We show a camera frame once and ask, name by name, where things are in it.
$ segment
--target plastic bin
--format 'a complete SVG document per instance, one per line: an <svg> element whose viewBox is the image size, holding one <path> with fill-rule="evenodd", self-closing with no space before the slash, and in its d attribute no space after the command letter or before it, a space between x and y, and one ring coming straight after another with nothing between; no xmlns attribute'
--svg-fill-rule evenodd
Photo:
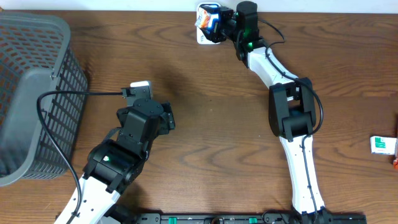
<svg viewBox="0 0 398 224"><path fill-rule="evenodd" d="M0 186L67 170L42 130L36 100L46 91L87 90L69 41L69 26L58 17L0 12ZM62 94L42 101L45 122L69 158L85 100Z"/></svg>

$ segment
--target perforated basket side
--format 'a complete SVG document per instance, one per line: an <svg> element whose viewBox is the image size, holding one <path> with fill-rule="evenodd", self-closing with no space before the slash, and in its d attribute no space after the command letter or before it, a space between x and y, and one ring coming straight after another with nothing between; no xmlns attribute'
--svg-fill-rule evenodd
<svg viewBox="0 0 398 224"><path fill-rule="evenodd" d="M87 79L70 48L66 52L57 78L56 90L87 90ZM69 159L72 157L72 147L76 140L85 100L84 95L54 95L45 117L47 126ZM66 169L66 163L42 131L34 163L23 178L52 179L62 175Z"/></svg>

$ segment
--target white backdrop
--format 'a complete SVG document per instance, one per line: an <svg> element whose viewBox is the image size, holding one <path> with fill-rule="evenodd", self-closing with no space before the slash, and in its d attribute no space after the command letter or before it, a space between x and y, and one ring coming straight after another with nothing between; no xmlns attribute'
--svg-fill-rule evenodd
<svg viewBox="0 0 398 224"><path fill-rule="evenodd" d="M252 0L263 12L398 13L398 0ZM4 9L194 11L196 0L1 0ZM237 0L219 0L236 8Z"/></svg>

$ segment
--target table surface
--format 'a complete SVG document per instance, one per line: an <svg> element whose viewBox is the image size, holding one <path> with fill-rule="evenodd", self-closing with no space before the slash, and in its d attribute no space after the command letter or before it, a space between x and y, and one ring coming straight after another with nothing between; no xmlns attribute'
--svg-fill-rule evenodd
<svg viewBox="0 0 398 224"><path fill-rule="evenodd" d="M142 174L119 203L133 211L254 213L288 210L292 185L284 150L268 124L268 90L235 56L233 44L198 45L193 12L36 11L65 19L91 91L119 91L150 80L169 100L177 128L154 142ZM363 212L368 223L396 223L398 172L370 152L372 135L395 136L398 16L260 13L287 38L279 60L309 77L325 120L313 153L332 212ZM268 40L278 40L260 25ZM73 156L88 153L116 126L119 96L91 96ZM0 223L52 223L73 189L69 172L0 188Z"/></svg>

